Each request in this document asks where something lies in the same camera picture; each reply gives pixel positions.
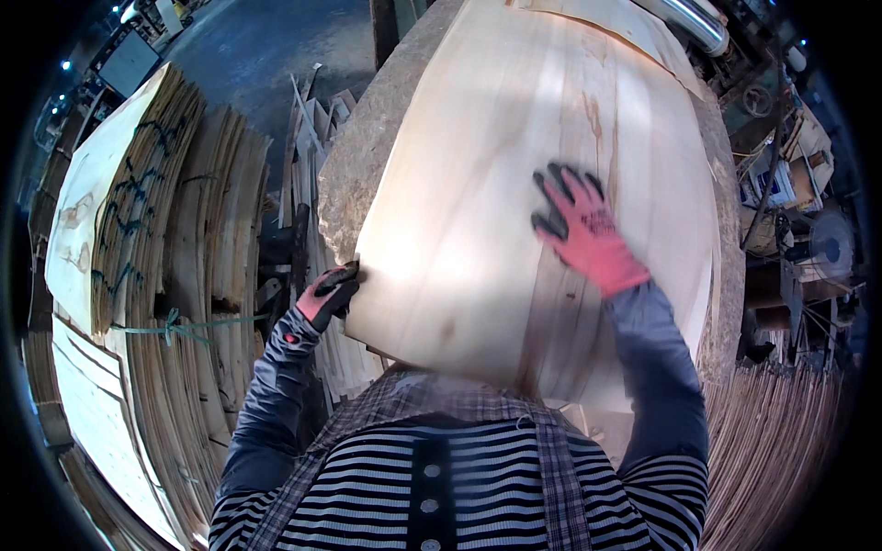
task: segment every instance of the gray sleeve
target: gray sleeve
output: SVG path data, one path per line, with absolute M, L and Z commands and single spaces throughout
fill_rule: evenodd
M 616 334 L 634 427 L 620 473 L 642 458 L 686 455 L 707 462 L 705 400 L 674 324 L 668 297 L 649 281 L 605 303 Z
M 293 335 L 294 343 L 287 342 L 286 335 Z M 264 355 L 254 362 L 254 377 L 215 494 L 218 502 L 235 492 L 271 490 L 291 474 L 305 370 L 318 338 L 297 309 L 289 310 L 273 327 Z

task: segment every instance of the plaid vest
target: plaid vest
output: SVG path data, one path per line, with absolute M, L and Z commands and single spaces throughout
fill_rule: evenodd
M 467 422 L 527 418 L 535 423 L 548 547 L 590 551 L 585 502 L 566 442 L 568 421 L 560 412 L 488 385 L 395 369 L 386 371 L 325 424 L 264 513 L 248 550 L 273 549 L 337 444 L 363 430 L 429 413 L 446 413 Z

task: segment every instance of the glove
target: glove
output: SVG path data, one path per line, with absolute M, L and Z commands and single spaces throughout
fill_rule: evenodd
M 549 163 L 557 185 L 540 172 L 533 179 L 551 203 L 548 218 L 534 212 L 533 229 L 563 262 L 597 285 L 604 299 L 650 280 L 616 229 L 601 183 L 586 173 Z
M 318 276 L 297 299 L 297 309 L 316 331 L 327 329 L 331 316 L 349 313 L 349 301 L 359 287 L 357 275 L 358 261 L 347 262 Z

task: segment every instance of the striped shirt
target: striped shirt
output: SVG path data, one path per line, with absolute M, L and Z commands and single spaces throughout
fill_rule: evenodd
M 535 424 L 527 419 L 447 427 L 414 418 L 339 443 L 276 542 L 277 549 L 403 549 L 419 442 L 444 439 L 458 549 L 547 546 Z M 645 458 L 616 474 L 601 447 L 567 435 L 592 549 L 695 549 L 707 506 L 706 465 Z M 236 493 L 215 506 L 212 551 L 245 547 L 278 489 Z

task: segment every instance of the green string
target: green string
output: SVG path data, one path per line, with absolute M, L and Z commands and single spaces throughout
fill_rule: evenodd
M 244 322 L 253 322 L 259 319 L 264 319 L 265 317 L 269 317 L 269 314 L 264 314 L 262 316 L 248 316 L 248 317 L 232 317 L 229 319 L 219 319 L 213 322 L 204 322 L 202 324 L 179 324 L 177 322 L 177 318 L 180 317 L 181 313 L 177 308 L 172 308 L 168 312 L 168 319 L 166 319 L 165 327 L 146 327 L 146 328 L 138 328 L 138 327 L 122 327 L 121 325 L 110 325 L 111 329 L 116 329 L 117 331 L 122 331 L 126 333 L 136 333 L 136 334 L 164 334 L 166 338 L 166 345 L 171 346 L 171 334 L 177 333 L 182 337 L 188 337 L 190 339 L 198 340 L 199 342 L 211 346 L 212 341 L 209 339 L 205 339 L 203 337 L 199 337 L 196 333 L 192 333 L 188 331 L 188 329 L 199 329 L 202 327 L 216 327 L 218 325 L 228 325 L 228 324 L 241 324 Z

